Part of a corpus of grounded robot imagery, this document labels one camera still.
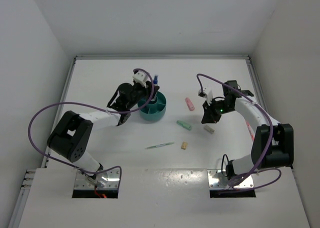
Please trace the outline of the green highlighter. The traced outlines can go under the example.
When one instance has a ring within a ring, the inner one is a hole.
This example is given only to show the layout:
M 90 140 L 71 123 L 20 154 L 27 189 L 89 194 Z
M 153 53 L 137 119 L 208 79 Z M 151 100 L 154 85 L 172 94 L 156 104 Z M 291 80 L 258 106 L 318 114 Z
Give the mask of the green highlighter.
M 188 131 L 191 131 L 193 126 L 185 121 L 182 121 L 182 120 L 177 120 L 176 123 L 181 126 L 182 128 L 188 130 Z

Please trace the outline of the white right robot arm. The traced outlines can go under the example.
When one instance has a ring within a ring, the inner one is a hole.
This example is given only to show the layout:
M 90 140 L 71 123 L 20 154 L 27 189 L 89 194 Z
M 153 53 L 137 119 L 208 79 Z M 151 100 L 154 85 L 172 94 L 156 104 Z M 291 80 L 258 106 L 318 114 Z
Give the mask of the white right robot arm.
M 268 168 L 291 167 L 294 162 L 294 129 L 271 117 L 250 90 L 242 90 L 236 80 L 223 86 L 223 96 L 214 97 L 212 90 L 201 87 L 198 95 L 205 98 L 202 124 L 216 124 L 222 115 L 238 112 L 253 130 L 253 143 L 248 155 L 227 162 L 225 174 L 235 181 L 241 174 Z

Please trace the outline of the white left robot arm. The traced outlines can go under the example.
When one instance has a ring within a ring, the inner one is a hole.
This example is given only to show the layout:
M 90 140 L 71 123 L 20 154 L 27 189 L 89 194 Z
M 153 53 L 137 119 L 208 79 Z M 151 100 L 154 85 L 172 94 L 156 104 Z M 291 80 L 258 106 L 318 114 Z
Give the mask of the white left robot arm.
M 103 166 L 86 151 L 90 135 L 94 130 L 116 127 L 130 117 L 129 111 L 138 102 L 156 98 L 159 90 L 157 77 L 147 81 L 146 86 L 137 81 L 122 83 L 107 103 L 106 110 L 90 113 L 65 112 L 50 134 L 47 146 L 80 168 L 88 177 L 94 178 Z

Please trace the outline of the pink highlighter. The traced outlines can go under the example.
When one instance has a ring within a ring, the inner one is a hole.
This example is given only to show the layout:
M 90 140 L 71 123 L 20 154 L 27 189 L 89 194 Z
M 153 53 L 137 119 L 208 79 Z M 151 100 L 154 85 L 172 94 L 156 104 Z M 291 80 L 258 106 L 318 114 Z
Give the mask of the pink highlighter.
M 195 106 L 193 105 L 193 103 L 192 103 L 192 101 L 190 100 L 189 97 L 185 98 L 185 102 L 186 102 L 186 105 L 187 105 L 187 107 L 188 107 L 188 109 L 190 111 L 194 111 L 195 110 Z

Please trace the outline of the grey beige eraser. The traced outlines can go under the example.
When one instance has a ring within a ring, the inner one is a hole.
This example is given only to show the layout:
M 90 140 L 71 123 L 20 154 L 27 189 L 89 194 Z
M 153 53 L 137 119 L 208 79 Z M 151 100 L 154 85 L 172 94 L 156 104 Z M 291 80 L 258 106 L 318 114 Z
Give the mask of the grey beige eraser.
M 211 128 L 209 125 L 205 125 L 203 128 L 210 134 L 213 134 L 215 132 L 215 130 Z

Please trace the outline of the green thin pen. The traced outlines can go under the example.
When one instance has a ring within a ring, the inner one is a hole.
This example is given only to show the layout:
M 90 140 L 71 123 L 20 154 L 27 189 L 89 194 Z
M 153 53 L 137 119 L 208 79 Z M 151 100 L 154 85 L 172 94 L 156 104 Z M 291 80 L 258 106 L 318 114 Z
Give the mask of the green thin pen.
M 161 147 L 170 146 L 170 145 L 173 145 L 173 144 L 175 144 L 175 142 L 167 142 L 167 143 L 157 144 L 157 145 L 146 147 L 145 150 L 161 148 Z

